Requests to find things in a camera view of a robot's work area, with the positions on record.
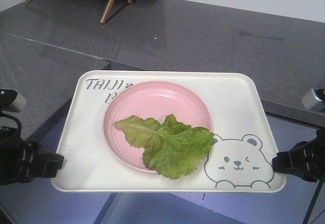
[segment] tray rim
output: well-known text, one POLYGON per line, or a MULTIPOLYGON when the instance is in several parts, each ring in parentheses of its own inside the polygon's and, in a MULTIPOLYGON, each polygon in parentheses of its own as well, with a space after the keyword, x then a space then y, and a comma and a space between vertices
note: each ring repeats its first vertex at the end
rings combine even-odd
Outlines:
MULTIPOLYGON (((142 78, 143 76, 146 78, 146 75, 150 75, 150 76, 156 76, 156 75, 172 75, 175 77, 181 77, 184 76, 186 77, 186 75, 209 75, 209 76, 215 76, 215 75, 227 75, 227 76, 235 76, 235 77, 239 77, 242 78, 244 80, 246 80, 247 82, 250 83, 250 86, 252 86, 254 88, 254 93, 255 95, 259 98, 259 94, 256 88, 256 85, 254 83, 254 81, 247 75, 245 74, 241 74, 241 73, 236 73, 236 72, 181 72, 181 71, 126 71, 126 70, 92 70, 92 71, 88 71, 86 73, 84 73, 83 75, 81 75, 77 81, 76 84, 76 88, 73 94, 73 98, 71 101, 71 105, 67 114, 67 118, 66 121, 64 123, 64 127, 62 130, 62 134, 61 134, 61 138, 59 141, 59 144, 57 146, 57 150, 56 152, 59 153, 59 149, 60 146, 62 144, 62 137, 65 133, 65 131, 67 130, 66 128, 66 124, 69 121, 69 118, 72 116, 72 109, 73 109, 73 105, 76 102, 76 94, 78 93, 79 89, 80 89, 80 84, 81 81, 83 81, 87 76, 91 76, 92 74, 99 74, 99 75, 105 75, 105 74, 114 74, 114 76, 117 75, 117 73, 120 73, 120 77, 122 77, 123 75, 126 76, 131 76, 131 77, 137 77, 137 78, 142 78)), ((143 82, 148 82, 148 81, 159 81, 159 80, 146 80, 143 82)), ((261 99, 259 98, 259 104, 261 106, 261 108, 263 109, 262 106, 262 102, 261 99)), ((270 125, 267 123, 267 131, 269 132, 270 136, 272 137, 272 140, 274 142, 274 146, 275 146, 275 150, 278 152, 278 147, 275 143, 270 125)), ((121 189, 112 189, 112 188, 105 188, 105 189, 68 189, 68 188, 62 188, 58 185, 56 185, 55 183, 55 178, 51 178, 51 183, 53 185, 54 188, 56 188, 59 191, 62 192, 69 192, 69 193, 73 193, 73 192, 193 192, 193 193, 276 193, 280 190, 282 190, 285 185, 286 185, 286 175, 285 174, 281 174, 281 173, 277 173, 278 175, 281 176, 282 178, 282 184, 279 188, 277 189, 273 189, 273 190, 245 190, 245 189, 240 189, 240 190, 224 190, 224 189, 193 189, 193 188, 178 188, 178 189, 174 189, 174 188, 160 188, 160 189, 138 189, 138 188, 134 188, 134 189, 129 189, 129 188, 121 188, 121 189)))

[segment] green lettuce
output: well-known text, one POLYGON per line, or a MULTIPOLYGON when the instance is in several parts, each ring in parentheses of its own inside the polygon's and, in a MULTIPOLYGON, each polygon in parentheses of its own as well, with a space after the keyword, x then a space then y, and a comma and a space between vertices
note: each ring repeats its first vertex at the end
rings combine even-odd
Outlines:
POLYGON ((147 168, 154 168, 171 179, 196 170, 213 141, 213 133, 208 129, 185 125, 173 114, 163 124, 153 118, 143 120, 133 115, 115 122, 114 126, 124 132, 130 145, 145 149, 142 160, 147 168))

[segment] bear cartoon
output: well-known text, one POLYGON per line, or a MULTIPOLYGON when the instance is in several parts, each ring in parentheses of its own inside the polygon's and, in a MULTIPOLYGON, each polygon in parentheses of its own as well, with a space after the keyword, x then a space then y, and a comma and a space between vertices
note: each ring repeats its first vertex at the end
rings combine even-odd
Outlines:
POLYGON ((254 184, 271 188, 274 171, 261 151, 262 146, 262 141, 252 134, 242 139, 222 139, 215 134, 204 171, 216 188, 221 182, 230 188, 252 188, 254 184))

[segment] bear ear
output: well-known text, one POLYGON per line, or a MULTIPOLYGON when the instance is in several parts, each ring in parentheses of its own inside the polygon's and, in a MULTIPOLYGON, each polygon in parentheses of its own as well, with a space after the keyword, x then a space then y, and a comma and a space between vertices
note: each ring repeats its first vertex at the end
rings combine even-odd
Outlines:
POLYGON ((257 148, 262 148, 262 141, 259 139, 259 137, 253 135, 253 134, 246 134, 243 137, 243 142, 247 142, 253 146, 256 146, 257 148))
POLYGON ((218 134, 214 134, 212 145, 214 145, 218 142, 221 142, 221 141, 223 141, 222 137, 220 137, 218 134))

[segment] pink plate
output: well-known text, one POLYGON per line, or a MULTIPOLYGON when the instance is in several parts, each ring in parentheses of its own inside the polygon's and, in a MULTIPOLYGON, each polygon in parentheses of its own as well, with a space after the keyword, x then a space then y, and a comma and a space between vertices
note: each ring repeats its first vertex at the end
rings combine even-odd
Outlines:
POLYGON ((163 123, 170 114, 192 127, 203 126, 212 131, 209 109, 193 91, 172 82, 148 81, 133 85, 115 97, 104 116, 104 137, 123 163, 137 170, 156 172, 143 165, 144 149, 130 146, 124 133, 117 130, 114 123, 132 115, 142 119, 153 117, 163 123))

